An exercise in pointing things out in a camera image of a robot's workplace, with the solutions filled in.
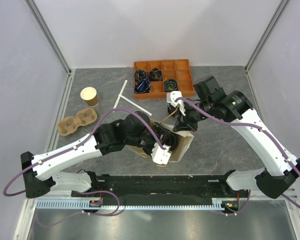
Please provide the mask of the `kraft paper bag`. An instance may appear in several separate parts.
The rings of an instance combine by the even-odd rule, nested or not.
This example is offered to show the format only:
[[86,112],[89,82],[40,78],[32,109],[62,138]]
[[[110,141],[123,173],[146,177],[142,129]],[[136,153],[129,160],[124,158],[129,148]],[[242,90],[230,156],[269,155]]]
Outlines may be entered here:
[[[178,147],[173,151],[170,150],[171,157],[168,163],[179,162],[189,149],[190,144],[194,139],[193,134],[189,131],[174,132],[174,127],[172,125],[150,119],[145,113],[141,111],[137,111],[136,114],[139,115],[144,120],[144,122],[151,127],[152,132],[155,133],[155,135],[156,132],[153,128],[154,123],[158,123],[165,129],[178,135]],[[152,132],[149,131],[149,129],[144,125],[144,123],[133,114],[129,114],[123,120],[123,126],[125,127],[126,133],[125,143],[127,144],[128,148],[137,155],[152,160],[151,153],[154,148],[154,145],[157,143],[156,139],[152,135]]]

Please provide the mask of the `black cup lid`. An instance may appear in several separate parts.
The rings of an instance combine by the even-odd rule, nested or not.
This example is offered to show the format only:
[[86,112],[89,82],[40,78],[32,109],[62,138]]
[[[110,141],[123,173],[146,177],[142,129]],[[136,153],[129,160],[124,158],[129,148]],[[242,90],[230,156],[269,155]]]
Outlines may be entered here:
[[175,110],[176,110],[176,108],[173,107],[173,106],[168,106],[168,107],[167,107],[167,112],[168,112],[169,114],[172,114]]

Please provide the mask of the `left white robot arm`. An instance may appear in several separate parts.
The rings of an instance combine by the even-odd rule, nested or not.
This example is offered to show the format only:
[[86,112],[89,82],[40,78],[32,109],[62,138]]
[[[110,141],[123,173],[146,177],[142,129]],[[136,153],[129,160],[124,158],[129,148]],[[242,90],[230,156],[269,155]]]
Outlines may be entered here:
[[94,197],[100,191],[94,172],[63,170],[85,160],[119,152],[125,146],[141,148],[154,163],[166,165],[178,145],[177,134],[157,122],[151,123],[145,113],[137,111],[125,119],[100,124],[93,133],[53,151],[37,155],[29,151],[22,153],[25,195],[34,199],[52,191],[74,191]]

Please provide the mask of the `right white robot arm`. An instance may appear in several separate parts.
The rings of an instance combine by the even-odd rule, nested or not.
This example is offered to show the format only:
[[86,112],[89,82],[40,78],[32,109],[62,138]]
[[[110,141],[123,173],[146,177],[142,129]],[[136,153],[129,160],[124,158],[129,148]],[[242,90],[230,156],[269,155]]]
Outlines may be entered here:
[[300,178],[300,158],[289,152],[259,117],[251,101],[240,91],[225,93],[214,76],[195,84],[198,102],[183,97],[180,91],[167,93],[166,100],[175,113],[174,131],[197,131],[198,123],[211,119],[232,127],[256,152],[264,167],[256,170],[231,170],[219,184],[225,197],[239,190],[259,190],[271,199],[282,196]]

